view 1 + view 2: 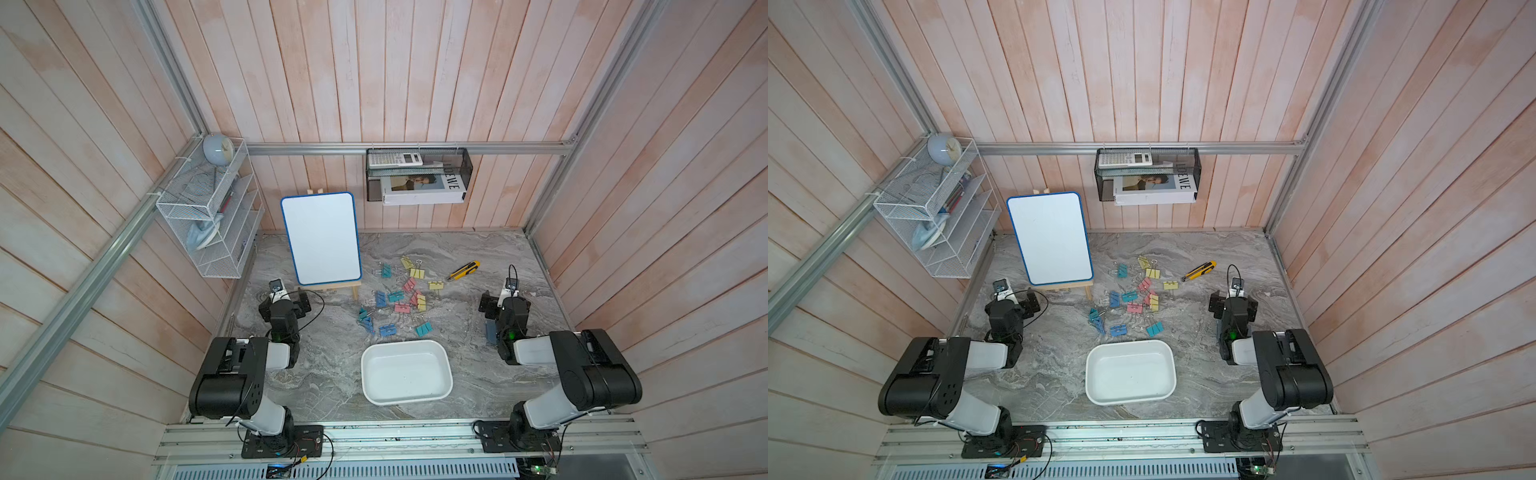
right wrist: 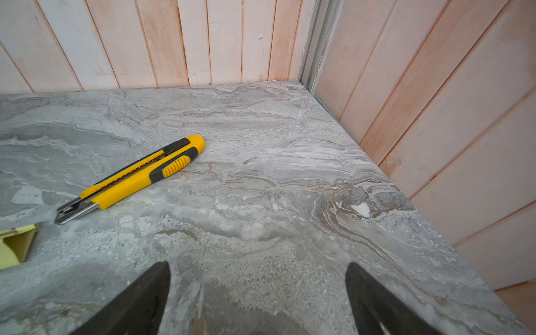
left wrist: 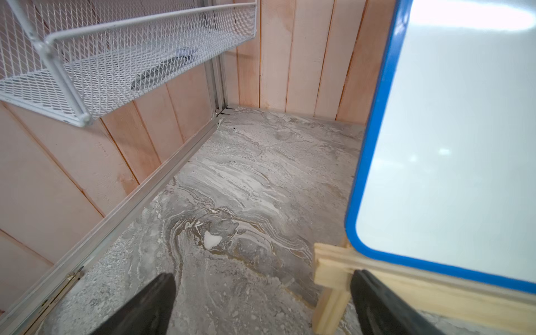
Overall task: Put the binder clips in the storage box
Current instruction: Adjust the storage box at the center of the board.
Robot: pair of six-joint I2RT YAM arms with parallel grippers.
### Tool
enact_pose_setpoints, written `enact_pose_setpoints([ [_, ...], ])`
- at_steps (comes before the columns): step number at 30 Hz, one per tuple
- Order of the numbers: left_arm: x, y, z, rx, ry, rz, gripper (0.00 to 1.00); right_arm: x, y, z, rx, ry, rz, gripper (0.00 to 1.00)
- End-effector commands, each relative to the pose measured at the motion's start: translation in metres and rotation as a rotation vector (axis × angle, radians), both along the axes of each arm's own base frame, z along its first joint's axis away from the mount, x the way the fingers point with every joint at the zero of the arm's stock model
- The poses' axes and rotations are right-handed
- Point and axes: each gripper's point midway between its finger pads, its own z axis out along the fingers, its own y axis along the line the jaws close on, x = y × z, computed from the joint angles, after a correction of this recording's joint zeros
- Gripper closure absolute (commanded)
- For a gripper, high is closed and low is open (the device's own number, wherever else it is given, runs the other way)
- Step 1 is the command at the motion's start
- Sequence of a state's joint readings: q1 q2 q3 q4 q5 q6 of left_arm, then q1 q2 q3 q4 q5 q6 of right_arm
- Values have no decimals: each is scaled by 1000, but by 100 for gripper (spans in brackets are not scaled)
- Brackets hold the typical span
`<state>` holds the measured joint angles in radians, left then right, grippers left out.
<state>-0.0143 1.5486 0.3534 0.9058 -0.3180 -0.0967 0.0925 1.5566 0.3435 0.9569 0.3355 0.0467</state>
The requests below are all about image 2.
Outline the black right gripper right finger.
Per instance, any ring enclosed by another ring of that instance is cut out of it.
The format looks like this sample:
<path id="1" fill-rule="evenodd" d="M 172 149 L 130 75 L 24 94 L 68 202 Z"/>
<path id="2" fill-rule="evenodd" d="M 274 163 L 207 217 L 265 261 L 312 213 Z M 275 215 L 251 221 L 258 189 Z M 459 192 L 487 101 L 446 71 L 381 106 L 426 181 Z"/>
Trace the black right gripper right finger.
<path id="1" fill-rule="evenodd" d="M 356 262 L 345 275 L 359 334 L 439 334 Z"/>

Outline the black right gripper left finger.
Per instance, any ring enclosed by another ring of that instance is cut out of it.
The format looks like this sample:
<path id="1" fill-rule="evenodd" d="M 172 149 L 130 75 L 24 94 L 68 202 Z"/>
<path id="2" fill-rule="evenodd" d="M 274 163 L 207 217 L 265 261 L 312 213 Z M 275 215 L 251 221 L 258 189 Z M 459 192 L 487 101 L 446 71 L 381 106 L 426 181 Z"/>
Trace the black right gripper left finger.
<path id="1" fill-rule="evenodd" d="M 157 334 L 170 290 L 170 265 L 156 262 L 73 334 Z"/>

